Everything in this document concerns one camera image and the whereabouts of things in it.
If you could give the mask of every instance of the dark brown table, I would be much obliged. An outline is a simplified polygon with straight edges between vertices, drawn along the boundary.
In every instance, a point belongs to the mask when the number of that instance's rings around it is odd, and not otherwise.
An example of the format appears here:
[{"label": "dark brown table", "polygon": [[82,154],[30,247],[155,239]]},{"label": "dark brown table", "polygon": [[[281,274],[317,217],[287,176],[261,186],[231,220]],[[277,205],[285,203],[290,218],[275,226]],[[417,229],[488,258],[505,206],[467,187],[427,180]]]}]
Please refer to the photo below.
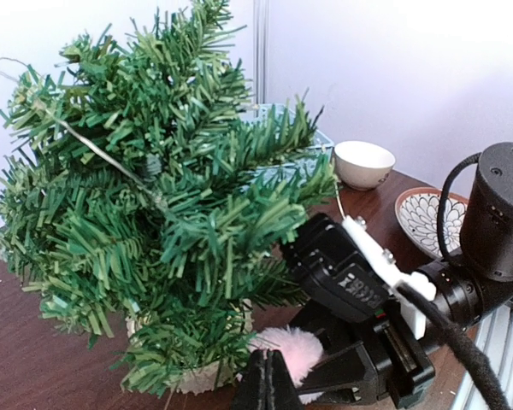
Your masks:
[{"label": "dark brown table", "polygon": [[[390,249],[399,267],[409,272],[428,261],[403,234],[395,218],[393,204],[404,190],[424,185],[400,173],[377,190],[342,192],[342,202],[352,216],[361,215],[369,233]],[[322,206],[340,220],[336,201]],[[297,312],[294,307],[255,311],[255,327],[282,326]],[[49,320],[38,318],[38,296],[25,294],[18,280],[6,272],[0,261],[0,410],[163,410],[167,394],[151,395],[122,392],[120,381],[125,369],[109,370],[119,356],[115,352],[127,346],[127,336],[101,339],[93,350],[87,349],[87,336],[58,333]],[[125,335],[120,317],[111,321],[116,335]],[[438,371],[427,399],[418,409],[448,409],[464,374],[451,352],[443,348],[433,354]],[[232,388],[198,396],[174,395],[171,410],[228,410]],[[309,410],[330,407],[308,406]],[[348,407],[334,407],[346,410]],[[389,410],[389,400],[366,410]]]}]

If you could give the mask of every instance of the ceramic bowl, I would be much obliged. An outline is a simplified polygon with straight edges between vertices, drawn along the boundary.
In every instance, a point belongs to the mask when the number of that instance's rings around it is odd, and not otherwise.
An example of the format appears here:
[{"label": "ceramic bowl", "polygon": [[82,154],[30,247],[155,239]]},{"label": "ceramic bowl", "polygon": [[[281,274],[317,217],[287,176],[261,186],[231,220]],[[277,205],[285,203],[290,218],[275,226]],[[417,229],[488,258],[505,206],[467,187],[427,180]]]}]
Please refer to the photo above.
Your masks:
[{"label": "ceramic bowl", "polygon": [[395,161],[390,151],[373,143],[344,141],[334,147],[335,172],[355,190],[372,190],[382,184]]},{"label": "ceramic bowl", "polygon": [[[395,202],[395,215],[404,233],[423,253],[440,258],[437,240],[437,211],[441,190],[414,188],[403,192]],[[445,242],[449,252],[460,247],[460,230],[468,200],[450,194],[445,210]]]}]

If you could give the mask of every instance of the christmas tree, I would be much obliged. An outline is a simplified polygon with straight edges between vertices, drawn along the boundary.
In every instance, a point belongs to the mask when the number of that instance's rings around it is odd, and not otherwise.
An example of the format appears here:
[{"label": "christmas tree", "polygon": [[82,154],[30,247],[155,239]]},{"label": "christmas tree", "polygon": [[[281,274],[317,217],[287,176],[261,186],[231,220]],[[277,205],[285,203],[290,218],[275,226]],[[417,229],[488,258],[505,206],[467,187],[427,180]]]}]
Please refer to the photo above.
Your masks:
[{"label": "christmas tree", "polygon": [[[2,113],[18,141],[0,195],[9,270],[90,346],[114,335],[109,313],[144,324],[121,359],[129,390],[243,366],[246,301],[304,298],[271,250],[334,190],[328,156],[307,150],[304,101],[242,119],[251,90],[223,46],[230,19],[227,0],[197,0],[151,31],[133,23],[127,47],[81,35],[60,52],[66,72],[28,66]],[[286,176],[304,161],[315,167]]]}]

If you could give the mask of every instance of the patterned plate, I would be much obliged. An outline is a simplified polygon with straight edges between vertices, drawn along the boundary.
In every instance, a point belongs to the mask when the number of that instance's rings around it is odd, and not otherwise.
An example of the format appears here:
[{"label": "patterned plate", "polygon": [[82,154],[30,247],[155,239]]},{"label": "patterned plate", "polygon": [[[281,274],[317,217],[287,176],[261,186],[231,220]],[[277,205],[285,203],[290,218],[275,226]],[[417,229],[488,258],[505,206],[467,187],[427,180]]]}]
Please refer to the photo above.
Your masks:
[{"label": "patterned plate", "polygon": [[[437,210],[441,191],[435,188],[414,188],[403,192],[395,202],[395,216],[404,233],[427,256],[440,258],[437,241]],[[445,210],[445,241],[449,251],[460,247],[460,229],[468,200],[450,194]]]}]

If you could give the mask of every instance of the wall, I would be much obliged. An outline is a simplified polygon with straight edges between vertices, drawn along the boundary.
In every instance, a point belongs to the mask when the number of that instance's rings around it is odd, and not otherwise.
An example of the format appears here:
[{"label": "wall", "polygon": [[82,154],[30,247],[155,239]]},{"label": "wall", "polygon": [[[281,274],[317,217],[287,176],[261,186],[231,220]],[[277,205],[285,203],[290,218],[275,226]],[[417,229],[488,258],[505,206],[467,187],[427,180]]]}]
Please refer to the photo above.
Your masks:
[{"label": "wall", "polygon": [[381,144],[432,185],[513,140],[513,1],[273,0],[268,61],[269,102],[309,88],[335,142]]},{"label": "wall", "polygon": [[[31,63],[41,73],[55,73],[53,65],[62,59],[58,50],[84,30],[98,37],[113,24],[111,33],[124,38],[133,32],[129,20],[139,27],[152,26],[153,16],[160,8],[175,11],[190,4],[189,0],[8,0],[0,2],[0,57],[14,57]],[[253,4],[251,0],[232,0],[232,26],[248,25],[238,32],[232,58],[242,58],[248,78],[253,76]],[[0,68],[17,75],[22,72],[14,63],[2,63]],[[15,85],[0,77],[0,108],[5,108]],[[4,155],[11,152],[8,133],[0,117],[0,172],[6,163]]]}]

